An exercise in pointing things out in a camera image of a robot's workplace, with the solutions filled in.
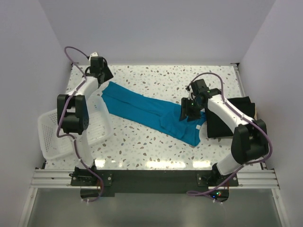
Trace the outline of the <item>blue t shirt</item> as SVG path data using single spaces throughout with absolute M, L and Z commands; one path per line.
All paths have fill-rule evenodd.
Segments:
M 114 82 L 109 82 L 102 91 L 102 98 L 110 114 L 150 127 L 194 147 L 200 143 L 200 128 L 206 121 L 204 113 L 197 120 L 180 121 L 180 105 L 145 97 Z

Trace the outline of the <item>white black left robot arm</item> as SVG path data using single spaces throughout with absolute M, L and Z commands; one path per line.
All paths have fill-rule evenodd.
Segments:
M 87 101 L 100 86 L 113 78 L 107 61 L 101 56 L 88 57 L 90 66 L 85 69 L 80 83 L 67 94 L 57 97 L 57 122 L 56 136 L 68 137 L 73 145 L 79 167 L 72 175 L 72 179 L 83 181 L 86 185 L 96 184 L 102 188 L 103 180 L 98 176 L 94 158 L 89 150 L 87 129 L 89 127 L 89 110 Z

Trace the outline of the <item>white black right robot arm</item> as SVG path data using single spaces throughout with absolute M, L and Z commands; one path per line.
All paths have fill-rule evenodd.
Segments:
M 241 112 L 222 91 L 207 87 L 203 79 L 192 81 L 186 89 L 190 95 L 181 100 L 181 121 L 197 120 L 201 111 L 206 110 L 216 114 L 233 133 L 230 154 L 212 166 L 210 174 L 203 179 L 206 184 L 221 186 L 239 167 L 269 153 L 264 121 L 254 120 Z

